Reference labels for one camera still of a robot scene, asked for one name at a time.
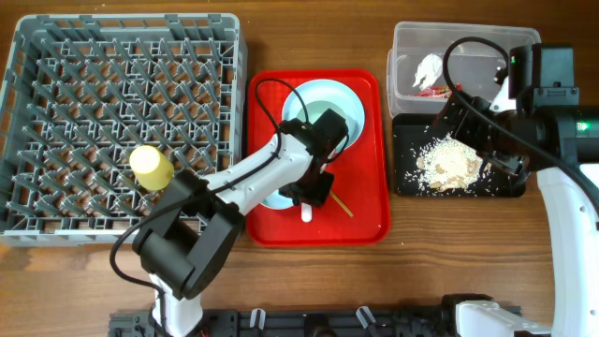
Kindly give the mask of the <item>green bowl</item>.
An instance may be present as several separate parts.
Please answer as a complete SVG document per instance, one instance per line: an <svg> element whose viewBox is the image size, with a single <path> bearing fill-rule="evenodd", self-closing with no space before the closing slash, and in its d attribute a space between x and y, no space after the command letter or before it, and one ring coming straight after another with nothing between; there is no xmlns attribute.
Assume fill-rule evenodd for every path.
<svg viewBox="0 0 599 337"><path fill-rule="evenodd" d="M340 107L338 107L337 105L335 105L331 102L328 102L328 101L324 101L324 100L313 101L313 102L308 103L306 105L306 108L308 111L308 119L305 119L305 114L303 112L303 108L299 108L297 115L296 115L296 118L300 119L303 122L308 121L310 124L314 124L326 110L333 110L338 115L340 115L345 120L347 120L347 115L343 112L343 110Z"/></svg>

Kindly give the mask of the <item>wooden chopstick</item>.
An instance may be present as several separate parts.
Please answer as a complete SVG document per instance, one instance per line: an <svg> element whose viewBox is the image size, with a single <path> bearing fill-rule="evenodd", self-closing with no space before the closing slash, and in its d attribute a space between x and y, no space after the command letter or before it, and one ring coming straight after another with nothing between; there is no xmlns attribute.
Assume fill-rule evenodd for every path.
<svg viewBox="0 0 599 337"><path fill-rule="evenodd" d="M333 191L329 192L330 197L343 209L343 211L351 218L354 217L353 212L347 207L347 205L335 194Z"/></svg>

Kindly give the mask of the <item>rice food scraps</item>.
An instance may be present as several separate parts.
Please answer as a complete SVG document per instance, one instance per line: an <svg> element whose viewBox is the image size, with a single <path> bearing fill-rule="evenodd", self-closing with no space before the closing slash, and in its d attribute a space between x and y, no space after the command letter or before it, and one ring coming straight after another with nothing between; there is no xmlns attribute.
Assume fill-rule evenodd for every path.
<svg viewBox="0 0 599 337"><path fill-rule="evenodd" d="M474 183L491 174L491 164L484 164L475 150L449 135L433 137L411 152L416 167L408 169L403 178L408 183L415 183L420 193L468 192Z"/></svg>

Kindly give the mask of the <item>white plastic fork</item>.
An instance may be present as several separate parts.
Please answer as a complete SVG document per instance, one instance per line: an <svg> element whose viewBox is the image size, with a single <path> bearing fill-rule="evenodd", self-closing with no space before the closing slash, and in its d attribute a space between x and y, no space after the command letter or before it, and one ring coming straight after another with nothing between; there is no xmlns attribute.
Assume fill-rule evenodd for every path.
<svg viewBox="0 0 599 337"><path fill-rule="evenodd" d="M300 205L300 218L304 223L310 223L313 220L312 206L306 203Z"/></svg>

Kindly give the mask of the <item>light blue saucer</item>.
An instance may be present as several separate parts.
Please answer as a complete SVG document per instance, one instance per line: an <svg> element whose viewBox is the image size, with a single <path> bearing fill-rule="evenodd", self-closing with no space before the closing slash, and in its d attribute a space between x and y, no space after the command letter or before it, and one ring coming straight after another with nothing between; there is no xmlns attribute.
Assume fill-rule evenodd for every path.
<svg viewBox="0 0 599 337"><path fill-rule="evenodd" d="M261 205L272 210L280 211L294 206L293 199L283 196L275 190L261 201Z"/></svg>

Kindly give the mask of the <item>red snack wrapper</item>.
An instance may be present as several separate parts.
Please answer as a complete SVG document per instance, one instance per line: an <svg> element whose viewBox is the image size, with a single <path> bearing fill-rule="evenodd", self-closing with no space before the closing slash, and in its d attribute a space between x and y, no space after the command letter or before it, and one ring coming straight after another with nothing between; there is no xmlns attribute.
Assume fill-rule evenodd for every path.
<svg viewBox="0 0 599 337"><path fill-rule="evenodd" d="M422 88L416 97L427 97L427 98L449 98L452 95L451 89L445 86L430 86Z"/></svg>

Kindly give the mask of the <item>white napkin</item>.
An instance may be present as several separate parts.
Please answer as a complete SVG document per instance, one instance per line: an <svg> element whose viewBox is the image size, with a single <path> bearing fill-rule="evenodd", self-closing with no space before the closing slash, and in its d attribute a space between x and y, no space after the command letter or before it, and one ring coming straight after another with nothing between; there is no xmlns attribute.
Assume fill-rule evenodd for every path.
<svg viewBox="0 0 599 337"><path fill-rule="evenodd" d="M424 91L432 87L442 75L443 59L434 53L423 58L416 68L414 87Z"/></svg>

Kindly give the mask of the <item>yellow plastic cup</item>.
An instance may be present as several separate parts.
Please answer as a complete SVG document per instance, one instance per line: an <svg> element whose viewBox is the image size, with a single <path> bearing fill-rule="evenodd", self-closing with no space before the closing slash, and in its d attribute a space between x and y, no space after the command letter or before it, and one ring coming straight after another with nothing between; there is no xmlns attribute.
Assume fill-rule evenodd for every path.
<svg viewBox="0 0 599 337"><path fill-rule="evenodd" d="M129 164L139 184L149 191L166 188L174 177L173 164L150 145L135 148L129 156Z"/></svg>

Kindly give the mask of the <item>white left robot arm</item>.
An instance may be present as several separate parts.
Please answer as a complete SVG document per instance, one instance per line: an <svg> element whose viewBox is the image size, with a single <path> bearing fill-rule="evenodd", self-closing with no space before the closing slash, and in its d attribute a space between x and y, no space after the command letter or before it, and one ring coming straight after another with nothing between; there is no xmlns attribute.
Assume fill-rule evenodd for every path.
<svg viewBox="0 0 599 337"><path fill-rule="evenodd" d="M203 317L201 294L224 267L246 215L274 192L322 206L332 186L324 170L340 140L275 135L233 167L171 181L133 241L156 292L153 319L164 336L187 336Z"/></svg>

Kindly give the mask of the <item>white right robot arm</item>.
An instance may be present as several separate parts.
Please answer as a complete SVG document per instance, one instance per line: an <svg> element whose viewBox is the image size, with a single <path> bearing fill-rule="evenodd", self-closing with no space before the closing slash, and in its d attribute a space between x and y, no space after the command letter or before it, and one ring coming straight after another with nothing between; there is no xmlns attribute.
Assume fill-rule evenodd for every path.
<svg viewBox="0 0 599 337"><path fill-rule="evenodd" d="M574 98L519 98L495 107L459 93L437 119L484 162L520 178L536 174L553 258L549 335L597 335L598 109Z"/></svg>

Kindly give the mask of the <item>grey dishwasher rack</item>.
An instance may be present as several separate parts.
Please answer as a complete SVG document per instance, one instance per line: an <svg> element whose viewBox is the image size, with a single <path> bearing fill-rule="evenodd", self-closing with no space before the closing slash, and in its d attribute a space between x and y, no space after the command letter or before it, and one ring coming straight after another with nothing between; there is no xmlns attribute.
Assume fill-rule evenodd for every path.
<svg viewBox="0 0 599 337"><path fill-rule="evenodd" d="M28 15L1 84L1 241L115 241L158 195L140 145L204 176L240 161L247 46L230 13Z"/></svg>

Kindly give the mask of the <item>light blue plate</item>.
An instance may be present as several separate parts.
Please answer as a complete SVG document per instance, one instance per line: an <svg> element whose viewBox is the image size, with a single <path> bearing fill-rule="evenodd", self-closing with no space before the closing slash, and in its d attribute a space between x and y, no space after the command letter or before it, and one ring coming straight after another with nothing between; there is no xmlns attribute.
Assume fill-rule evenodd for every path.
<svg viewBox="0 0 599 337"><path fill-rule="evenodd" d="M298 86L296 91L302 98L305 107L310 102L320 100L331 102L340 107L347 115L347 120L344 120L344 122L348 135L338 144L336 152L347 151L354 145L365 125L365 109L358 95L352 89L339 81L320 79L307 81ZM298 119L296 115L300 108L303 108L303 106L298 96L290 94L282 107L282 119Z"/></svg>

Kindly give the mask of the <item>red plastic tray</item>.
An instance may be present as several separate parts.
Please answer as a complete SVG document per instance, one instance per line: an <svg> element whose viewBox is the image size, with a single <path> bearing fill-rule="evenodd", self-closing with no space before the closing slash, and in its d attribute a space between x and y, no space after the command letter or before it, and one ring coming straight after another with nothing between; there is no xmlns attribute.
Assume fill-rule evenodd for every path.
<svg viewBox="0 0 599 337"><path fill-rule="evenodd" d="M365 109L359 139L327 171L334 175L332 191L353 212L349 217L331 198L313 210L313 220L300 220L300 208L272 210L256 206L246 217L249 237L264 246L362 245L381 241L390 228L389 191L379 85L375 76L358 68L267 70L248 86L247 152L262 148L273 136L268 117L256 102L255 88L263 79L281 79L294 87L311 80L334 80L347 85Z"/></svg>

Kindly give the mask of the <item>black plastic tray bin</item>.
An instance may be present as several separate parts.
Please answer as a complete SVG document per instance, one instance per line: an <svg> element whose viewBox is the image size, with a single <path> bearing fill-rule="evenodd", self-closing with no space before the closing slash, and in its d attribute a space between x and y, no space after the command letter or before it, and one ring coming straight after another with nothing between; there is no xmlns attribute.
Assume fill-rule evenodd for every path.
<svg viewBox="0 0 599 337"><path fill-rule="evenodd" d="M395 169L395 192L403 196L418 197L496 197L518 198L526 191L525 181L508 176L491 165L482 175L463 189L430 188L424 182L424 170L417 166L417 159L451 130L449 126L434 126L435 115L401 114L393 118L392 139Z"/></svg>

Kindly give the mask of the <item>clear plastic bin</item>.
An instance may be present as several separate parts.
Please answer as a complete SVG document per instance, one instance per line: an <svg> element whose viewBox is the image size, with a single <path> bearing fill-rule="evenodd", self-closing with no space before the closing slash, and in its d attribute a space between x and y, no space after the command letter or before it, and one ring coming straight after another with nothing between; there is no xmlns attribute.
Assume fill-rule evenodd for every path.
<svg viewBox="0 0 599 337"><path fill-rule="evenodd" d="M399 22L394 28L392 49L387 55L387 103L389 114L436 114L446 103L442 97L425 97L422 84L443 87L442 76L418 76L417 69L434 54L442 58L446 49L463 37L482 37L505 51L539 43L541 37L533 28L445 22ZM449 57L451 80L467 94L491 101L500 91L493 78L504 66L501 54L476 42L459 45Z"/></svg>

